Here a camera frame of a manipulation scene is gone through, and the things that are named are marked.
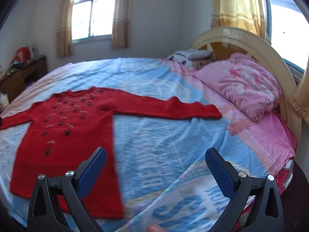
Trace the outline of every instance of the metal screw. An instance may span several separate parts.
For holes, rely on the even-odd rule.
[[[42,179],[44,179],[45,178],[45,175],[44,174],[40,174],[39,176],[38,176],[38,179],[39,180],[42,180]]]
[[[274,176],[272,176],[271,174],[267,176],[267,178],[270,180],[270,181],[273,181],[275,178]]]
[[[74,171],[70,170],[65,173],[65,176],[70,177],[70,176],[73,176],[73,174],[74,174]]]
[[[245,172],[243,172],[243,171],[240,171],[240,172],[238,173],[238,175],[239,175],[240,177],[242,177],[242,178],[245,178],[245,177],[247,176],[247,174],[246,174]]]

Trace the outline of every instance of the blue gripper pad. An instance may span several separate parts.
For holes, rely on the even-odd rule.
[[[106,150],[101,148],[79,178],[77,183],[77,195],[80,199],[89,195],[95,181],[106,163],[106,159]]]
[[[224,165],[229,162],[223,160],[223,158],[214,148],[207,149],[205,153],[205,161],[223,195],[232,199],[236,193],[235,181]]]

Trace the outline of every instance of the curtain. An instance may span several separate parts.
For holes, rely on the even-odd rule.
[[[116,0],[112,32],[112,48],[128,48],[130,42],[131,0]]]
[[[290,105],[309,124],[309,61],[297,91],[290,100]]]
[[[62,0],[60,3],[56,32],[57,57],[73,54],[72,10],[74,0]]]
[[[262,0],[213,0],[211,27],[219,26],[241,28],[270,43]]]

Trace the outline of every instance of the finger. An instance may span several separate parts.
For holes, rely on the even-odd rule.
[[[166,232],[163,228],[155,224],[149,225],[146,231],[147,232]]]

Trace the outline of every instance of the red patterned fabric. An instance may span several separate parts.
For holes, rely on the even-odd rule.
[[[94,217],[123,218],[114,165],[112,116],[114,114],[167,119],[221,118],[214,105],[162,101],[110,88],[92,87],[54,94],[24,112],[3,119],[0,130],[32,122],[15,159],[12,193],[30,198],[37,176],[63,175],[74,170],[97,147],[107,151],[107,162],[90,195],[83,199]],[[62,209],[68,211],[63,199]]]

